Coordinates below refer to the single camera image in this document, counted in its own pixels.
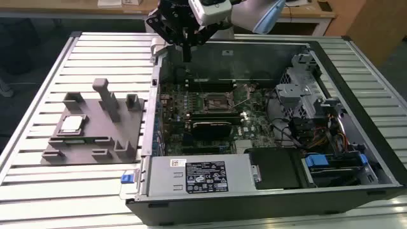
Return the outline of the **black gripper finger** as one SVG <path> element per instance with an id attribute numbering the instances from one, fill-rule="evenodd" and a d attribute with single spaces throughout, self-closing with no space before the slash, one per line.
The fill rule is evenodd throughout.
<path id="1" fill-rule="evenodd" d="M 203 29 L 199 27 L 189 27 L 187 28 L 187 62 L 191 62 L 191 49 L 193 47 L 205 45 L 205 43 L 210 40 L 213 35 L 221 28 L 221 24 L 215 23 L 206 26 Z"/>
<path id="2" fill-rule="evenodd" d="M 165 17 L 162 16 L 159 9 L 156 9 L 146 20 L 148 26 L 160 35 L 160 37 L 167 41 L 169 44 L 181 47 L 183 54 L 183 62 L 187 62 L 187 39 L 183 30 L 171 29 L 166 23 Z"/>

